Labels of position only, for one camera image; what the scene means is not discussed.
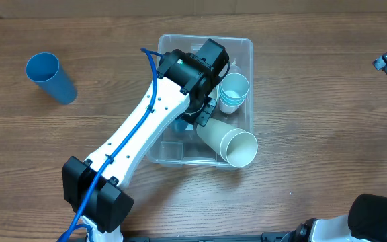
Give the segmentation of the grey small cup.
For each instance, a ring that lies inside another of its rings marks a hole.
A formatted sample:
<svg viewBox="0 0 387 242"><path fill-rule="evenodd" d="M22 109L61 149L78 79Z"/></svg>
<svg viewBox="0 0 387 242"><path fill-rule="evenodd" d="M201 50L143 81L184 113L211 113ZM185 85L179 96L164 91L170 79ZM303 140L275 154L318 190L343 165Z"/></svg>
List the grey small cup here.
<svg viewBox="0 0 387 242"><path fill-rule="evenodd" d="M220 87L224 96L230 99L241 99L248 94L250 84L244 75L240 73L230 73L223 78Z"/></svg>

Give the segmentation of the light blue small cup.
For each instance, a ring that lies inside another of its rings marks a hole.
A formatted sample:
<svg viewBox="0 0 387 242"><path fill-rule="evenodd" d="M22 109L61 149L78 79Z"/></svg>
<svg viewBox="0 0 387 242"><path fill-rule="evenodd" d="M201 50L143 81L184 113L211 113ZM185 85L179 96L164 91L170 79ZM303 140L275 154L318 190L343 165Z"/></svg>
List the light blue small cup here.
<svg viewBox="0 0 387 242"><path fill-rule="evenodd" d="M244 102L246 95L239 95L235 91L220 91L220 99L230 105L238 105Z"/></svg>

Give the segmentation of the mint green small cup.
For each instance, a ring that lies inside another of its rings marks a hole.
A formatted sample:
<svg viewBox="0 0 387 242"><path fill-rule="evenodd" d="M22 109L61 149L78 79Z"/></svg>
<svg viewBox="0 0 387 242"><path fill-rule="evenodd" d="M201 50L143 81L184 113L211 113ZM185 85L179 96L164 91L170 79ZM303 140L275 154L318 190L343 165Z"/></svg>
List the mint green small cup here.
<svg viewBox="0 0 387 242"><path fill-rule="evenodd" d="M226 104L229 105L237 105L237 104L242 104L245 100L244 97L241 98L231 98L227 96L220 96L220 100L225 102Z"/></svg>

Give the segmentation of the pink small cup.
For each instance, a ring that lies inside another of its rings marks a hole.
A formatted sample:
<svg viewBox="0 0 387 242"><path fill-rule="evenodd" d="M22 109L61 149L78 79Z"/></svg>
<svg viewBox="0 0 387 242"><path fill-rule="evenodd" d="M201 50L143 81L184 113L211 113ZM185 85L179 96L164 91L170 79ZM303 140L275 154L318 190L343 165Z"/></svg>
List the pink small cup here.
<svg viewBox="0 0 387 242"><path fill-rule="evenodd" d="M229 105L229 104L226 104L225 102L223 102L221 100L218 102L218 105L219 105L220 111L225 113L225 114L232 114L232 113L234 113L235 111L238 110L238 108L240 106L240 104Z"/></svg>

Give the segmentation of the dark blue tall cup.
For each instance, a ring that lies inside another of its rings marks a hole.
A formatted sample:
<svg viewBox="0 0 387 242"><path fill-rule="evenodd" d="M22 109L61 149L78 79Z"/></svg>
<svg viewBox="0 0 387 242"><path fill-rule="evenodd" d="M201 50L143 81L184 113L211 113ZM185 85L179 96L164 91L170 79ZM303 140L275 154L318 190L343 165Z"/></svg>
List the dark blue tall cup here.
<svg viewBox="0 0 387 242"><path fill-rule="evenodd" d="M184 132L184 131L192 131L194 129L194 126L193 124L190 124L185 120L176 119L171 123L170 128L174 132Z"/></svg>
<svg viewBox="0 0 387 242"><path fill-rule="evenodd" d="M52 53L41 52L31 57L25 67L26 76L50 97L61 104L69 104L77 98L77 90Z"/></svg>

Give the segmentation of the cream tall cup front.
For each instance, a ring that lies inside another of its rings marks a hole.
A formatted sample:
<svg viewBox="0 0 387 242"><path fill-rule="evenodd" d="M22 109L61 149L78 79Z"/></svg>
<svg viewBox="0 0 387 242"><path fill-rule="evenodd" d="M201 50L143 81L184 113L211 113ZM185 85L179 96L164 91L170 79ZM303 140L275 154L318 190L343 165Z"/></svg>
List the cream tall cup front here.
<svg viewBox="0 0 387 242"><path fill-rule="evenodd" d="M227 161L227 146L236 134L245 132L225 122L210 118L205 126L197 125L197 135L218 155Z"/></svg>

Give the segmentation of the cream tall cup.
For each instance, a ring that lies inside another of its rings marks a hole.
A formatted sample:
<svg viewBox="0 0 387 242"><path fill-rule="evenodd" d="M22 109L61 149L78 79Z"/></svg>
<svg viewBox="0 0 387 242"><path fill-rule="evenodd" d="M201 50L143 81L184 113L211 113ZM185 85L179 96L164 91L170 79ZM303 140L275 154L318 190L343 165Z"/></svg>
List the cream tall cup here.
<svg viewBox="0 0 387 242"><path fill-rule="evenodd" d="M220 155L233 167L242 168L254 160L258 150L257 139L250 132L236 128L223 136Z"/></svg>
<svg viewBox="0 0 387 242"><path fill-rule="evenodd" d="M205 126L197 125L197 135L218 155L227 161L227 146L236 134L245 132L225 122L210 118Z"/></svg>

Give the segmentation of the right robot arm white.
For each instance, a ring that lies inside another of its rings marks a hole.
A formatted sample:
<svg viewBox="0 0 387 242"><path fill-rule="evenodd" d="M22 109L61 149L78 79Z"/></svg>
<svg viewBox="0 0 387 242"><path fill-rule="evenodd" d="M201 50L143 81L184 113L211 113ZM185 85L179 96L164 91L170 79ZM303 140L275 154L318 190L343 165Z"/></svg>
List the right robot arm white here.
<svg viewBox="0 0 387 242"><path fill-rule="evenodd" d="M373 62L387 74L387 52ZM282 241L383 241L387 242L387 197L359 195L349 213L332 219L312 218L287 233Z"/></svg>

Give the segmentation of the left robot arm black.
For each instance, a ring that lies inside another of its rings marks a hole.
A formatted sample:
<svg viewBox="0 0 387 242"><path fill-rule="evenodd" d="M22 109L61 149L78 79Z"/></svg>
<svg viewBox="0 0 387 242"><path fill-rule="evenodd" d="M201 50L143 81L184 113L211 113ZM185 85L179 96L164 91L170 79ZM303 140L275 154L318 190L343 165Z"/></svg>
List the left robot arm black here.
<svg viewBox="0 0 387 242"><path fill-rule="evenodd" d="M134 201L124 192L138 164L163 131L180 118L205 126L216 107L209 94L230 69L225 47L209 38L196 53L157 54L145 48L152 82L117 131L84 161L72 156L62 167L65 200L75 216L59 241L87 230L87 241L122 241L120 225Z"/></svg>

